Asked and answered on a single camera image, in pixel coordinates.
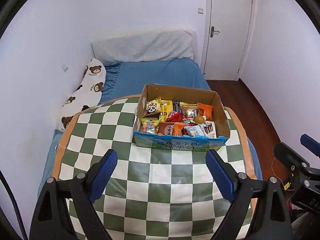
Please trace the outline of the white chocolate biscuit pack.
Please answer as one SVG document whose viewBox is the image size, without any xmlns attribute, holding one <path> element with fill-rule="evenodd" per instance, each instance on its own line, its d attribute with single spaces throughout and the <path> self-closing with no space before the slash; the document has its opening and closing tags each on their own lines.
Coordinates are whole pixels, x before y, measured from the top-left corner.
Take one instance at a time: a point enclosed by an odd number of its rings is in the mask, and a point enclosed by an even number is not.
<svg viewBox="0 0 320 240">
<path fill-rule="evenodd" d="M 206 137 L 210 139 L 217 138 L 215 123 L 213 121 L 205 121 L 202 126 Z"/>
</svg>

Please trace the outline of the white grey snack pack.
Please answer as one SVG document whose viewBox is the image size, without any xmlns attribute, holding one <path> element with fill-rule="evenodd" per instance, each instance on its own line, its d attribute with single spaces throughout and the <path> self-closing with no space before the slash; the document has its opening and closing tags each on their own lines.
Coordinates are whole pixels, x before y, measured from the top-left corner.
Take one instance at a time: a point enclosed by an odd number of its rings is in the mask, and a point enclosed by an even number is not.
<svg viewBox="0 0 320 240">
<path fill-rule="evenodd" d="M 205 136 L 204 128 L 201 125 L 185 126 L 184 130 L 190 137 Z"/>
</svg>

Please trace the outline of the orange jelly cup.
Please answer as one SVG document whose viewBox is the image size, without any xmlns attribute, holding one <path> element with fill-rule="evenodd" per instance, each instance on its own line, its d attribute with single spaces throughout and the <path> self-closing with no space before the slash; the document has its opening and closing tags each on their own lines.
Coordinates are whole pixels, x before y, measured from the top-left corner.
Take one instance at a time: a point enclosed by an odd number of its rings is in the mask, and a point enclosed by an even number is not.
<svg viewBox="0 0 320 240">
<path fill-rule="evenodd" d="M 193 117 L 191 122 L 194 124 L 197 124 L 197 125 L 202 125 L 206 122 L 205 116 L 197 115 L 197 116 Z"/>
</svg>

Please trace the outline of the orange pastry snack pack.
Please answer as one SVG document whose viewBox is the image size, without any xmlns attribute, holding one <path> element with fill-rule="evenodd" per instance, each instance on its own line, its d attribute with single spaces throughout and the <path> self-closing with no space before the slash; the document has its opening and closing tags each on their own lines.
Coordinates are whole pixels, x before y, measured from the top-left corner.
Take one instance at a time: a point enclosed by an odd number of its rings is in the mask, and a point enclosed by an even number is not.
<svg viewBox="0 0 320 240">
<path fill-rule="evenodd" d="M 175 137 L 182 137 L 184 127 L 185 127 L 185 123 L 183 123 L 183 122 L 174 123 L 174 129 L 173 129 L 172 135 Z"/>
</svg>

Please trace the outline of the colourful candy balls bag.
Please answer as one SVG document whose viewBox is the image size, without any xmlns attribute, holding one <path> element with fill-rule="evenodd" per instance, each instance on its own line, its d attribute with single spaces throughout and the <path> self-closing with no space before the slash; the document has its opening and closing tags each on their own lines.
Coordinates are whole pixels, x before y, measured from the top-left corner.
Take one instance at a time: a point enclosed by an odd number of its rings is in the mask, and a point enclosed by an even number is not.
<svg viewBox="0 0 320 240">
<path fill-rule="evenodd" d="M 143 118 L 141 120 L 140 132 L 148 134 L 157 134 L 159 129 L 159 120 L 156 118 Z"/>
</svg>

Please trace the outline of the yellow cracker bag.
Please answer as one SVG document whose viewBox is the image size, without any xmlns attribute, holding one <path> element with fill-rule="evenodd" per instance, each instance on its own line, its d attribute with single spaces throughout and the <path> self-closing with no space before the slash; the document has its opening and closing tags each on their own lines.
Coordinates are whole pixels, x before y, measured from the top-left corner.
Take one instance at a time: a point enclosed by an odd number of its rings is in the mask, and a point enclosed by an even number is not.
<svg viewBox="0 0 320 240">
<path fill-rule="evenodd" d="M 194 118 L 198 115 L 197 104 L 180 102 L 180 108 L 185 118 Z"/>
</svg>

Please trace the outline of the brown snack pack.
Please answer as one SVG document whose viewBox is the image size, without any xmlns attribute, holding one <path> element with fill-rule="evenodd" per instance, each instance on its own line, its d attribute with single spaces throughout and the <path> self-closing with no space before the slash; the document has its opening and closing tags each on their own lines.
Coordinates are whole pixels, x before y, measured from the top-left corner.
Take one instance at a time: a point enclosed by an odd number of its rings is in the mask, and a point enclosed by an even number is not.
<svg viewBox="0 0 320 240">
<path fill-rule="evenodd" d="M 172 135 L 174 122 L 160 122 L 158 125 L 158 135 Z"/>
</svg>

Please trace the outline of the small red snack pack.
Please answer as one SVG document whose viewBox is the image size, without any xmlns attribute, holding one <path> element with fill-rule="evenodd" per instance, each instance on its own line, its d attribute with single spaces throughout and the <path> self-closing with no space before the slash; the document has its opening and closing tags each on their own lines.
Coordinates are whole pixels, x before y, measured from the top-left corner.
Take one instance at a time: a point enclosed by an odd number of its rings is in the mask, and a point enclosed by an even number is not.
<svg viewBox="0 0 320 240">
<path fill-rule="evenodd" d="M 171 111 L 166 119 L 166 122 L 182 122 L 183 113 L 177 111 Z"/>
</svg>

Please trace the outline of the panda mushroom snack pack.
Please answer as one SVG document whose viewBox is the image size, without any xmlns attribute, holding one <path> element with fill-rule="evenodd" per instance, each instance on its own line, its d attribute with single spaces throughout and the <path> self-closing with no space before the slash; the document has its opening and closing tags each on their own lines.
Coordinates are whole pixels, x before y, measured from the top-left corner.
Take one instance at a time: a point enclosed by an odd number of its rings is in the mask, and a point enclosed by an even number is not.
<svg viewBox="0 0 320 240">
<path fill-rule="evenodd" d="M 151 100 L 146 104 L 144 116 L 152 116 L 161 112 L 161 97 Z"/>
</svg>

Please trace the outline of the yellow black snack bag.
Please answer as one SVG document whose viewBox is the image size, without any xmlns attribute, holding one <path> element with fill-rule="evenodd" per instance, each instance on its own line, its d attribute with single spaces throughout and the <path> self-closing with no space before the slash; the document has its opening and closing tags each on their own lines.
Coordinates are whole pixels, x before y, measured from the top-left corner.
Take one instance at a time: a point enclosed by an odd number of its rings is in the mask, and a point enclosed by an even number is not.
<svg viewBox="0 0 320 240">
<path fill-rule="evenodd" d="M 167 117 L 169 116 L 170 112 L 176 111 L 180 112 L 180 103 L 171 101 L 171 100 L 161 100 L 160 101 L 160 116 L 159 116 L 159 121 L 161 122 L 166 122 Z"/>
</svg>

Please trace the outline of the green white checkered mat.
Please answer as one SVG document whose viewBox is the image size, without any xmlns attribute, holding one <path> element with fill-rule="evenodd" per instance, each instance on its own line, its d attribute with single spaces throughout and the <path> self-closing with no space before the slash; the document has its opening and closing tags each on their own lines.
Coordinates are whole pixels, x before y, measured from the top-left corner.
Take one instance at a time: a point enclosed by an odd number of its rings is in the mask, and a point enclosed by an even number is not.
<svg viewBox="0 0 320 240">
<path fill-rule="evenodd" d="M 229 201 L 205 153 L 138 147 L 132 131 L 138 100 L 132 95 L 77 114 L 56 147 L 52 175 L 72 179 L 114 149 L 117 166 L 93 204 L 113 239 L 210 239 Z"/>
</svg>

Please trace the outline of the bear print bolster pillow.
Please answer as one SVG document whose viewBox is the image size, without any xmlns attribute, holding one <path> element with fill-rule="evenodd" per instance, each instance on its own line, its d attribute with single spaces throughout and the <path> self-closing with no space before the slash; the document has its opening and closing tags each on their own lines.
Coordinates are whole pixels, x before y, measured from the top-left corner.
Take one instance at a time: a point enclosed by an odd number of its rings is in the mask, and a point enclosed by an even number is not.
<svg viewBox="0 0 320 240">
<path fill-rule="evenodd" d="M 80 85 L 59 110 L 56 123 L 58 130 L 64 131 L 76 113 L 98 105 L 105 80 L 104 65 L 95 58 L 91 59 Z"/>
</svg>

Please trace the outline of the grey white pillow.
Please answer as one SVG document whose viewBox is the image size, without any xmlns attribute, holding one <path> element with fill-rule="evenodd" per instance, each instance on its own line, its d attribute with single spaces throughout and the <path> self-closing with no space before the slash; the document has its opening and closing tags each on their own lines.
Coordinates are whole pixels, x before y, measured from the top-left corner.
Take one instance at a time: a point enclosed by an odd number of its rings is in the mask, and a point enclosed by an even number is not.
<svg viewBox="0 0 320 240">
<path fill-rule="evenodd" d="M 95 58 L 108 62 L 149 62 L 193 59 L 196 33 L 191 30 L 149 32 L 92 42 Z"/>
</svg>

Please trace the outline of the white door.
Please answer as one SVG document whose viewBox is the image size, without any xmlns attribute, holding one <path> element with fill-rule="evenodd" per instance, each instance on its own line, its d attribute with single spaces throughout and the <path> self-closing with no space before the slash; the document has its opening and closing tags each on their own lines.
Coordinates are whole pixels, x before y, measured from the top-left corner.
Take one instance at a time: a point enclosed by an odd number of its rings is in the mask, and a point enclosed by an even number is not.
<svg viewBox="0 0 320 240">
<path fill-rule="evenodd" d="M 206 80 L 237 80 L 251 41 L 256 0 L 207 0 L 201 70 Z M 210 38 L 210 28 L 220 33 Z"/>
</svg>

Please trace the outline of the white wall socket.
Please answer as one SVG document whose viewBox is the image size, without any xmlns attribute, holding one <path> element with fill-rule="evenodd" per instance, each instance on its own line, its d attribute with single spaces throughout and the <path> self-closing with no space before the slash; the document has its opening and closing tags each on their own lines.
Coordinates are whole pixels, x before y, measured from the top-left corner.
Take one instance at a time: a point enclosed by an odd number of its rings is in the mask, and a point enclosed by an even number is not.
<svg viewBox="0 0 320 240">
<path fill-rule="evenodd" d="M 68 67 L 67 67 L 65 64 L 62 64 L 62 65 L 61 65 L 61 68 L 62 68 L 62 70 L 63 70 L 64 72 L 67 72 L 67 70 L 68 70 Z"/>
</svg>

